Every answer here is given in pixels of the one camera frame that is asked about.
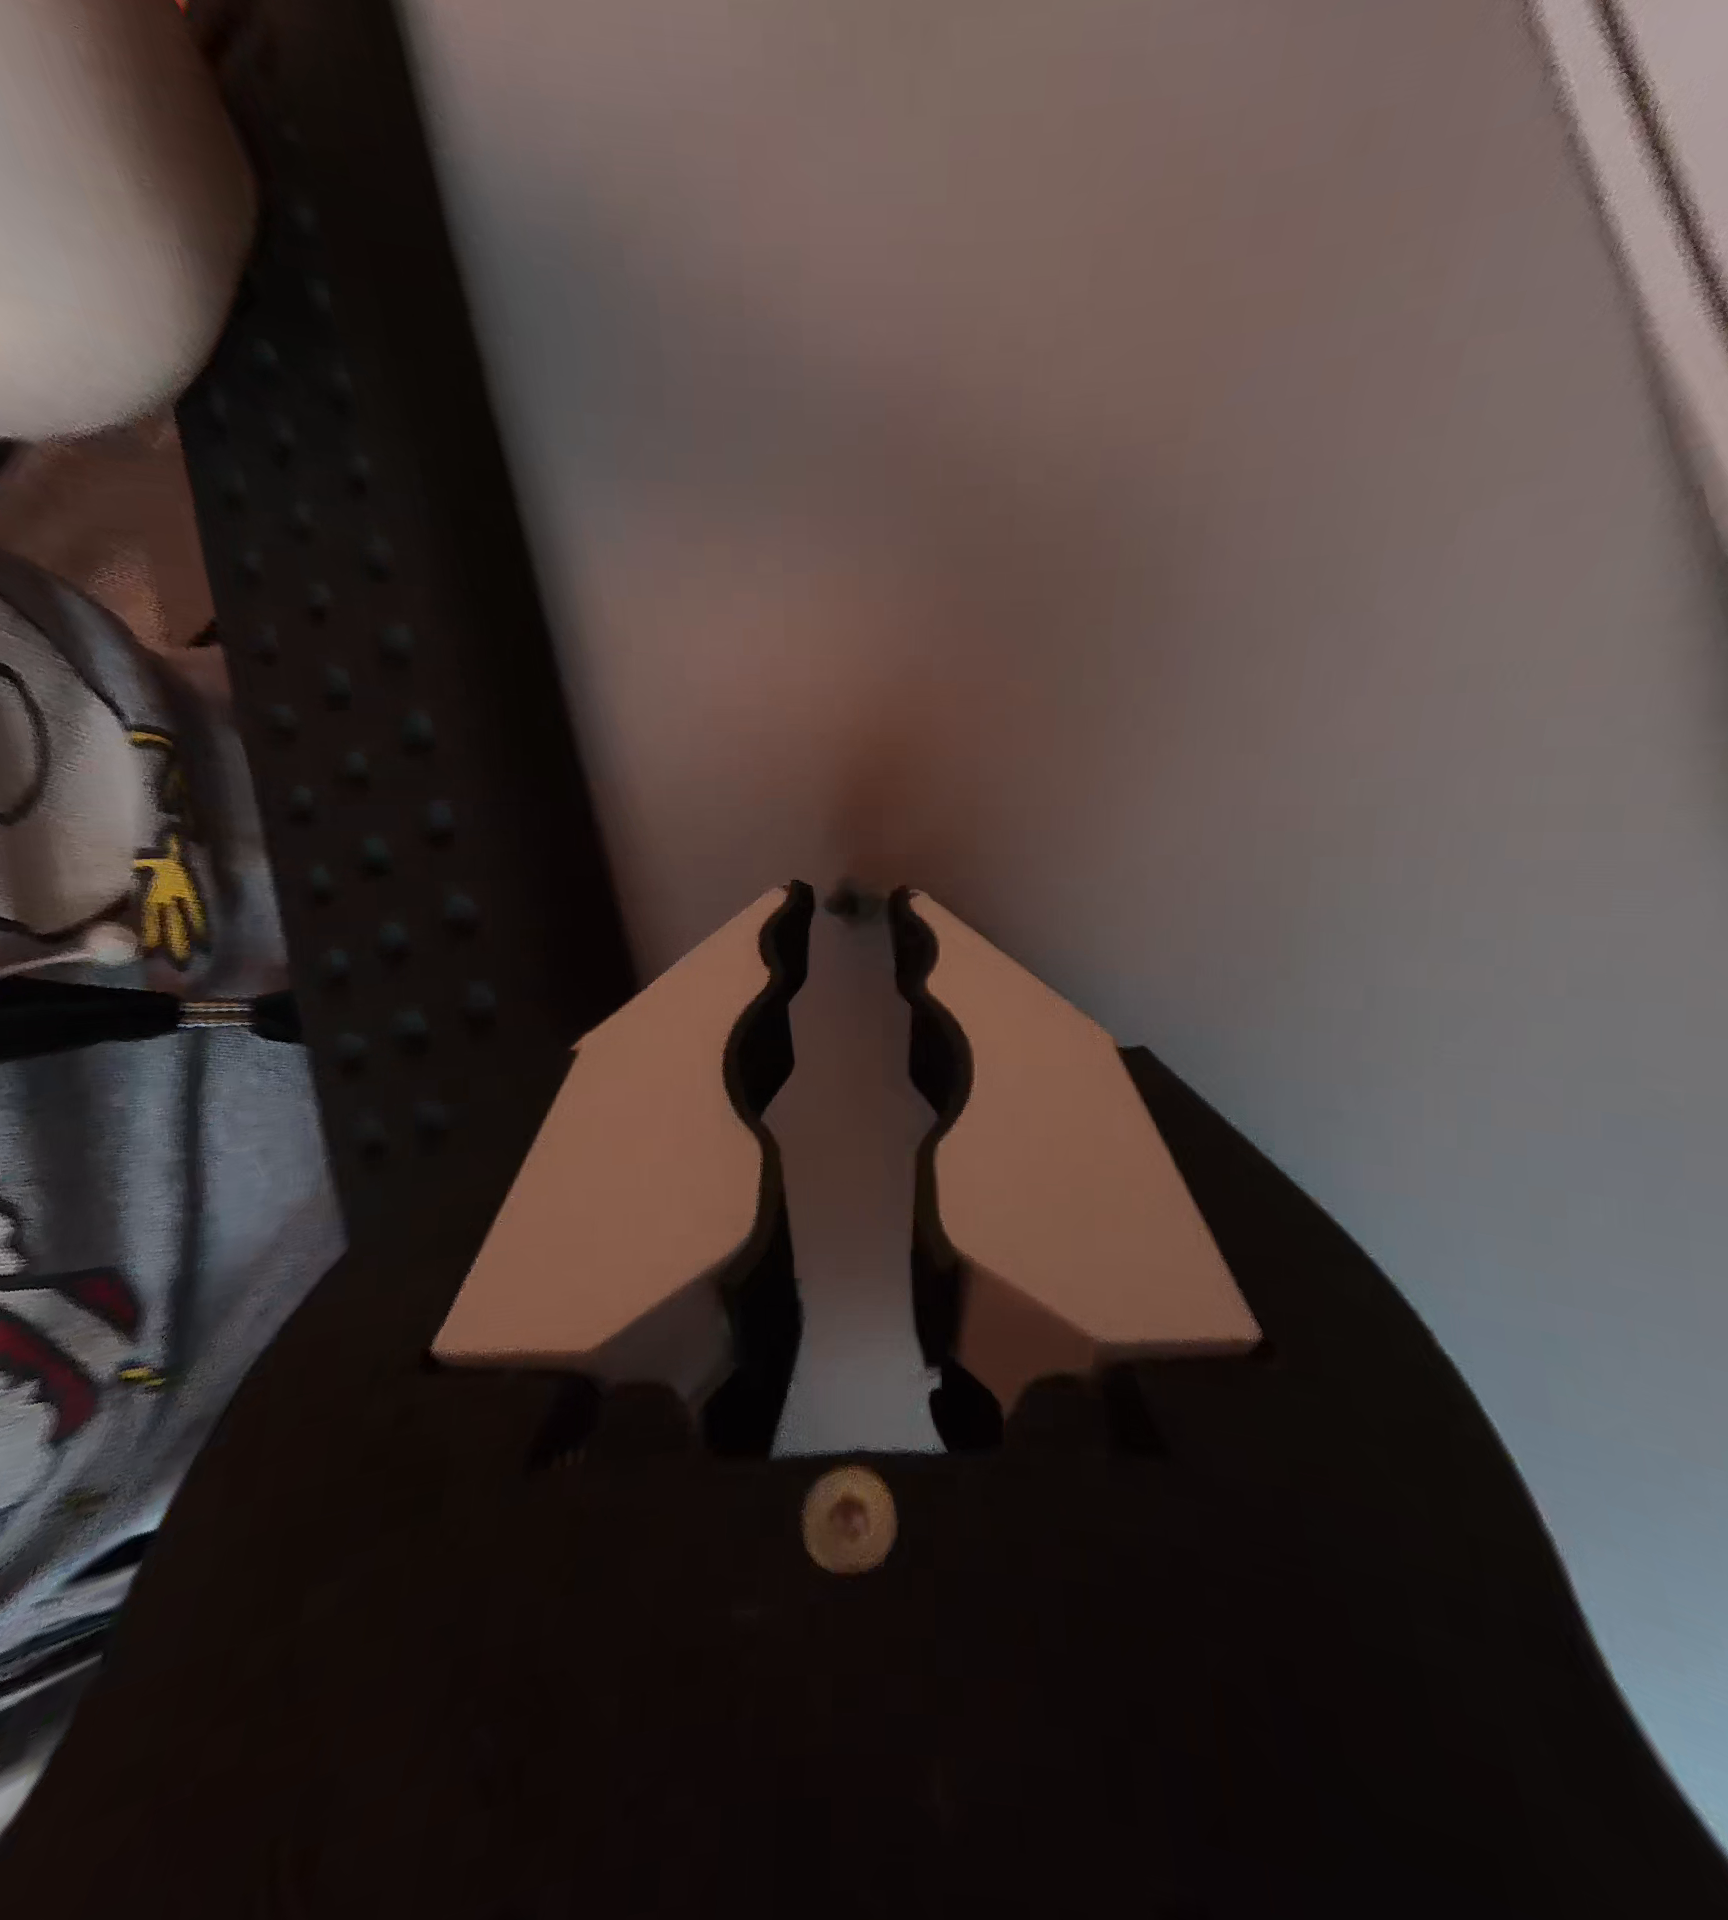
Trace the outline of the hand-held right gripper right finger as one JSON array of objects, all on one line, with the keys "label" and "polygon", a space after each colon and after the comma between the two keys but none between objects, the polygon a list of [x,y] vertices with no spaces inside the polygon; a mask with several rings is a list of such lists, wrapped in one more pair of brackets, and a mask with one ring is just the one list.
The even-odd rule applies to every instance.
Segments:
[{"label": "hand-held right gripper right finger", "polygon": [[1032,1387],[1262,1347],[1116,1037],[931,893],[888,903],[917,1146],[909,1287],[929,1420],[994,1450]]}]

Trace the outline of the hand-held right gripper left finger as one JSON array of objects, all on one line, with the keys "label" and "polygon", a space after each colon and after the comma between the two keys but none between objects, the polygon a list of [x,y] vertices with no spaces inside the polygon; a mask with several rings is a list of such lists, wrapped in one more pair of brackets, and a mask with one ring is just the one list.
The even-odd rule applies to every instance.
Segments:
[{"label": "hand-held right gripper left finger", "polygon": [[657,1386],[711,1451],[771,1451],[803,1303],[768,1113],[812,923],[774,886],[576,1039],[435,1366]]}]

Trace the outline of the person's left forearm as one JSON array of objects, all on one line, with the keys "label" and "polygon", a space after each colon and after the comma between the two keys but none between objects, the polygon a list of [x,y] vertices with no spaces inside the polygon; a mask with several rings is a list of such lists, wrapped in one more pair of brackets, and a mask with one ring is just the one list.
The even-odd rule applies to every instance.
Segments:
[{"label": "person's left forearm", "polygon": [[173,2],[0,2],[0,439],[177,399],[216,348],[255,185]]}]

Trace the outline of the grey desk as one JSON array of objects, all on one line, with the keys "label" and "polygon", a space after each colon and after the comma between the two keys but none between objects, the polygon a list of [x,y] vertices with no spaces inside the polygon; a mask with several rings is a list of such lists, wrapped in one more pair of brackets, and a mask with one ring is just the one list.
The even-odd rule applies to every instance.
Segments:
[{"label": "grey desk", "polygon": [[1366,1248],[1728,1849],[1728,565],[1522,4],[405,4],[636,961],[941,898]]}]

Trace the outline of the grey printed shirt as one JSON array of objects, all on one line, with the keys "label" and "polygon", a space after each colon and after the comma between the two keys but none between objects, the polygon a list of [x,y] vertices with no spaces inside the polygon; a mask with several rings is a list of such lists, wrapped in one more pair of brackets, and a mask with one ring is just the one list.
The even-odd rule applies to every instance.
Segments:
[{"label": "grey printed shirt", "polygon": [[285,985],[221,671],[0,547],[0,1701],[341,1251]]}]

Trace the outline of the black perforated mat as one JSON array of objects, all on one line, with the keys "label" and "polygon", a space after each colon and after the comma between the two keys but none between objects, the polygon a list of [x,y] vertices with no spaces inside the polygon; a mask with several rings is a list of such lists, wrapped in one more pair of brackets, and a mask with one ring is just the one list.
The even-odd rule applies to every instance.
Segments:
[{"label": "black perforated mat", "polygon": [[636,985],[397,4],[190,4],[255,236],[177,422],[355,1243],[469,1232]]}]

